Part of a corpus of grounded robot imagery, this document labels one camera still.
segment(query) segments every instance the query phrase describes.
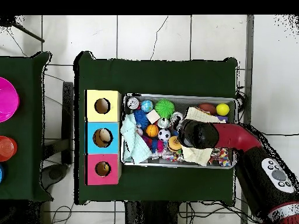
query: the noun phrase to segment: yellow box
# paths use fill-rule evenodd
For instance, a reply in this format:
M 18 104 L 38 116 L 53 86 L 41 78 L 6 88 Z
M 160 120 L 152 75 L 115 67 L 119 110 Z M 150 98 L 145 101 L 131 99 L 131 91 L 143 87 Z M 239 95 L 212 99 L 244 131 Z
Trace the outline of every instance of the yellow box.
M 118 91 L 87 90 L 86 95 L 88 122 L 120 121 L 121 95 Z

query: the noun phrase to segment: green tablecloth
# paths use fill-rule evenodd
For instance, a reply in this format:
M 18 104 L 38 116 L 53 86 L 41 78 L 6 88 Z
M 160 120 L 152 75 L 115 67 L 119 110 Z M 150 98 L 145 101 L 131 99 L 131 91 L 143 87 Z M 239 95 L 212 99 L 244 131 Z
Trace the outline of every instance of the green tablecloth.
M 47 201 L 51 196 L 40 186 L 42 158 L 42 74 L 50 54 L 31 58 L 0 57 L 0 77 L 10 81 L 20 97 L 16 113 L 0 123 L 0 135 L 13 138 L 18 151 L 3 163 L 6 176 L 0 199 Z
M 84 184 L 84 90 L 235 97 L 235 67 L 226 61 L 127 61 L 80 53 L 75 71 L 75 196 L 87 200 L 223 200 L 233 202 L 233 169 L 124 166 L 118 185 Z

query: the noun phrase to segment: green spiky ball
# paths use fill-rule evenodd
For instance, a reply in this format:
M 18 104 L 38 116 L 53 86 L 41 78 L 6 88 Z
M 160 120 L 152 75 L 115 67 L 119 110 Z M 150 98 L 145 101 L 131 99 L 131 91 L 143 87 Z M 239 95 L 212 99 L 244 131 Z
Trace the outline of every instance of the green spiky ball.
M 156 112 L 160 115 L 161 118 L 170 118 L 171 115 L 175 112 L 175 105 L 169 100 L 160 100 L 155 106 Z

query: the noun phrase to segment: beige cloth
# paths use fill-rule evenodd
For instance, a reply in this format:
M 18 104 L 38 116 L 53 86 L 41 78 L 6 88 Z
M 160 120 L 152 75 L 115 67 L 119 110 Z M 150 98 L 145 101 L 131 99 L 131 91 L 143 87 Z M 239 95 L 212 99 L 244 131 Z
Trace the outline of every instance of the beige cloth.
M 195 107 L 189 107 L 185 119 L 197 120 L 205 123 L 225 123 L 225 120 L 220 121 L 219 118 L 204 113 Z M 182 145 L 182 151 L 185 161 L 195 162 L 199 165 L 206 166 L 211 157 L 213 149 L 186 148 Z

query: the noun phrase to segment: light blue cloth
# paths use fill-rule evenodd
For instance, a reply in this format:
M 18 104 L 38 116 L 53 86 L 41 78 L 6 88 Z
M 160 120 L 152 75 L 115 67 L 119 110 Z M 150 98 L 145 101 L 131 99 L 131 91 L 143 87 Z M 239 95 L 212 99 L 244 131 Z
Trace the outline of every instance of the light blue cloth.
M 130 157 L 132 157 L 134 163 L 138 164 L 148 159 L 152 155 L 152 152 L 136 130 L 134 114 L 126 115 L 123 125 L 120 128 L 120 133 L 127 143 L 124 147 L 124 160 L 130 160 Z

